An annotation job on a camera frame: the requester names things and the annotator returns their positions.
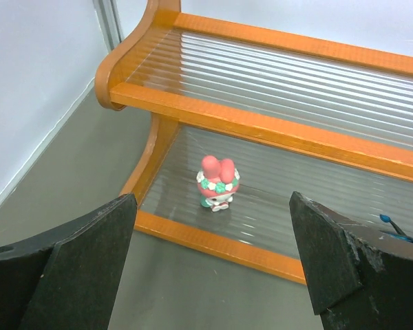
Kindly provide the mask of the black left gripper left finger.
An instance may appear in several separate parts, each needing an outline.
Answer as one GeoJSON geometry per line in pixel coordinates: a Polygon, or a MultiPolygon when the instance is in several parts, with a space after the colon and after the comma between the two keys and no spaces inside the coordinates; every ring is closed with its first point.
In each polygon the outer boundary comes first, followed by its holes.
{"type": "Polygon", "coordinates": [[[125,194],[0,247],[0,329],[107,329],[137,202],[125,194]]]}

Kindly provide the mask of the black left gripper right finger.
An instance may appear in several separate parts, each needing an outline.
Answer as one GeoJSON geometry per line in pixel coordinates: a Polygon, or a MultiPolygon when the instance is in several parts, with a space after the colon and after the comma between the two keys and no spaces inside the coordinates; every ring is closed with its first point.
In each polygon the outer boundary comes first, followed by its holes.
{"type": "Polygon", "coordinates": [[[293,232],[325,329],[413,329],[413,238],[353,221],[293,192],[293,232]]]}

